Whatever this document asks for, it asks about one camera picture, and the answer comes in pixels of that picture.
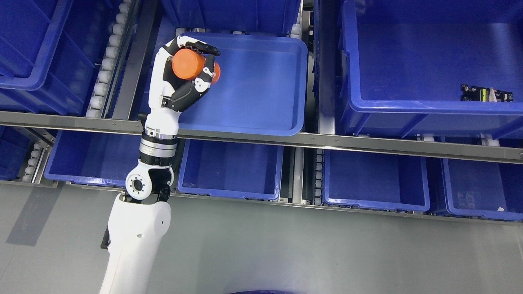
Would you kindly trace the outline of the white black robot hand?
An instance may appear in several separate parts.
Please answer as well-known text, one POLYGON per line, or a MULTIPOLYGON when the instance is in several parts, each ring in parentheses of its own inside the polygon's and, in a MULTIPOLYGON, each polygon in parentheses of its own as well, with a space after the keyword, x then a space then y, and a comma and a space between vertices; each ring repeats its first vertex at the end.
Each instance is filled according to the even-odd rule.
POLYGON ((149 87, 150 113, 144 130, 150 136, 175 136, 181 113, 198 102, 219 79, 218 48, 191 36, 180 35, 161 46, 155 55, 149 87), (204 69, 194 80, 176 78, 171 59, 180 49, 191 49, 206 57, 204 69))

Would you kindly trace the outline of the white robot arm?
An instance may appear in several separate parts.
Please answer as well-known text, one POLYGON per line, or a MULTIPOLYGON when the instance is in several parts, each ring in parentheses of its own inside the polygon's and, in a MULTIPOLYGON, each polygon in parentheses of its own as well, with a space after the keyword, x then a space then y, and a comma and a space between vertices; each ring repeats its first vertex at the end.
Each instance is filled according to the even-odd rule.
POLYGON ((137 165, 129 171, 125 190, 116 196, 110 212, 110 258, 101 294, 148 291, 159 245, 171 222, 168 198, 177 134, 177 119, 149 116, 145 121, 137 165))

